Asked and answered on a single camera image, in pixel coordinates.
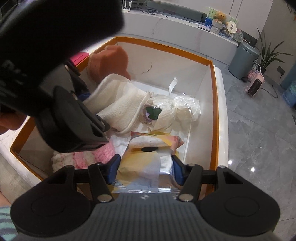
red object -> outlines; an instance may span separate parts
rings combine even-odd
[[[100,83],[110,74],[119,74],[131,80],[127,72],[128,55],[121,46],[106,46],[105,50],[92,54],[87,65],[87,74],[95,82]]]
[[[79,64],[82,60],[84,60],[87,56],[89,56],[88,53],[85,52],[79,52],[77,54],[75,54],[74,56],[72,56],[70,59],[72,60],[72,62],[77,65]]]

gray marble floor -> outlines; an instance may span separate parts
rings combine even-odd
[[[296,235],[296,125],[292,117],[296,112],[281,96],[274,99],[264,90],[250,98],[247,84],[235,78],[227,65],[213,62],[224,80],[229,167],[278,202],[281,217],[275,233],[288,241]],[[263,88],[276,96],[268,83]]]

pink knitted fabric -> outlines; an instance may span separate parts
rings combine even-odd
[[[115,149],[111,142],[95,151],[72,153],[54,152],[52,168],[55,172],[66,165],[73,165],[75,169],[86,169],[89,165],[97,162],[107,163],[114,155]]]

green plant leaves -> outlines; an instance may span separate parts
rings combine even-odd
[[[271,48],[271,42],[270,42],[269,46],[268,46],[268,49],[266,50],[265,33],[263,31],[263,38],[262,38],[262,35],[261,35],[258,28],[257,28],[257,31],[259,33],[259,38],[260,38],[260,41],[262,43],[262,50],[261,50],[261,67],[262,68],[266,69],[270,65],[270,63],[273,62],[273,61],[278,61],[278,62],[281,62],[281,63],[285,63],[281,59],[276,58],[280,54],[293,56],[293,54],[290,54],[290,53],[275,52],[275,49],[278,48],[280,45],[282,45],[284,43],[284,41],[280,42],[277,46],[275,46],[275,48],[271,52],[270,52],[270,48]]]
[[[278,58],[276,58],[276,57],[273,57],[273,58],[271,58],[271,60],[270,61],[268,61],[267,63],[266,63],[266,67],[268,66],[268,65],[270,65],[270,63],[271,62],[273,62],[273,61],[278,61],[278,62],[281,62],[281,63],[286,63],[286,62],[284,62],[284,61],[282,61],[282,60],[280,60],[280,59],[278,59]]]
[[[280,42],[274,49],[276,49],[277,47],[279,47],[283,42],[285,42],[285,41]]]

power cord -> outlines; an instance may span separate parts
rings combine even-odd
[[[282,87],[282,85],[281,85],[281,77],[279,78],[279,85],[280,85],[280,87]]]
[[[273,85],[271,85],[271,87],[273,88],[274,92],[276,93],[276,97],[275,97],[275,96],[273,96],[273,95],[272,95],[272,93],[268,92],[266,89],[264,89],[264,88],[261,88],[261,87],[260,87],[260,89],[263,89],[263,90],[265,90],[265,91],[266,91],[268,94],[270,94],[272,97],[274,97],[275,99],[277,99],[279,96],[277,95],[277,92],[276,92],[276,90],[275,90],[274,86],[273,86]]]
[[[152,9],[152,8],[148,8],[146,10],[142,10],[142,12],[143,13],[146,13],[146,14],[149,14],[149,15],[156,15],[156,14],[158,14],[158,16],[163,16],[163,17],[166,17],[166,18],[168,17],[166,15],[160,15],[161,13],[158,10]]]

